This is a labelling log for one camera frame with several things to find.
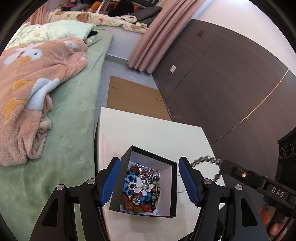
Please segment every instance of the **orange beak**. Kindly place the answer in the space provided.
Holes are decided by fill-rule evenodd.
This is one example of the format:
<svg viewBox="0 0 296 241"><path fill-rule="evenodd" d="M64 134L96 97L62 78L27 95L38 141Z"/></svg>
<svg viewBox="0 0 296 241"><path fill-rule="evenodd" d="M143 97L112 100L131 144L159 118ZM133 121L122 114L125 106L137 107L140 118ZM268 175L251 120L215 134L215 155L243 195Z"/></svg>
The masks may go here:
<svg viewBox="0 0 296 241"><path fill-rule="evenodd" d="M30 56L25 56L22 58L22 60L19 62L19 65L23 65L24 63L30 61L32 58Z"/></svg>

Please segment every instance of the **white butterfly pendant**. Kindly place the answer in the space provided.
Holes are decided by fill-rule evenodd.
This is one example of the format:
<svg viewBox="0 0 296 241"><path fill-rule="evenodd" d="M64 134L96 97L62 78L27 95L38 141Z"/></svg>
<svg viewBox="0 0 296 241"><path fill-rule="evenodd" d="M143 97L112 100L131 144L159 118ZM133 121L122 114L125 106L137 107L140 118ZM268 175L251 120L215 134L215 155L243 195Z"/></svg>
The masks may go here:
<svg viewBox="0 0 296 241"><path fill-rule="evenodd" d="M134 190L135 193L139 193L142 191L142 196L147 196L147 193L154 188L154 184L143 184L140 177L136 178L136 189Z"/></svg>

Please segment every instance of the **pink blanket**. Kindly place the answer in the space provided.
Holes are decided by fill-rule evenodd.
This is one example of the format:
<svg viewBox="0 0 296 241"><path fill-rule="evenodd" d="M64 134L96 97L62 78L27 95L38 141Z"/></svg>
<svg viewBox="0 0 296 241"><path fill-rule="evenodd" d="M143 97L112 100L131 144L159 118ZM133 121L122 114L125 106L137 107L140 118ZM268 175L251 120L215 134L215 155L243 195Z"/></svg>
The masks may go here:
<svg viewBox="0 0 296 241"><path fill-rule="evenodd" d="M21 165L42 155L51 127L48 93L86 66L77 38L10 48L0 57L0 165Z"/></svg>

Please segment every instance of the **black cable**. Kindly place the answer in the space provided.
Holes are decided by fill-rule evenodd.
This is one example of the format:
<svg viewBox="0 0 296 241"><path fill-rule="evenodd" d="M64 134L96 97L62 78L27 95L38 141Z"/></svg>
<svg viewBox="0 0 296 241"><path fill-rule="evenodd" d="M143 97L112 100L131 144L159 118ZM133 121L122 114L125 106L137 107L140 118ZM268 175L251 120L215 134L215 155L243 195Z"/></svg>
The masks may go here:
<svg viewBox="0 0 296 241"><path fill-rule="evenodd" d="M272 241L276 241L279 238L279 236L285 231L286 227L289 225L289 223L291 222L291 220L292 220L292 218L294 217L295 214L296 214L296 207L294 208L294 211L293 211L292 215L288 218L285 225L282 227L280 232L272 239Z"/></svg>

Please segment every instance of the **green bed sheet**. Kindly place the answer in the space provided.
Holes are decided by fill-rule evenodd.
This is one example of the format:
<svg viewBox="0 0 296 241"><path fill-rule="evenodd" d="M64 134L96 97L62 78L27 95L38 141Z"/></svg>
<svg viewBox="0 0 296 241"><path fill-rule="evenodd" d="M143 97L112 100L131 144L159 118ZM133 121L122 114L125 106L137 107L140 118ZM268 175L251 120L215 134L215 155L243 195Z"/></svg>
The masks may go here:
<svg viewBox="0 0 296 241"><path fill-rule="evenodd" d="M29 241L35 223L55 187L84 183L95 175L94 119L97 91L113 35L98 30L89 44L88 64L50 93L52 128L43 155L25 165L0 167L0 213L19 241ZM84 240L75 205L79 240Z"/></svg>

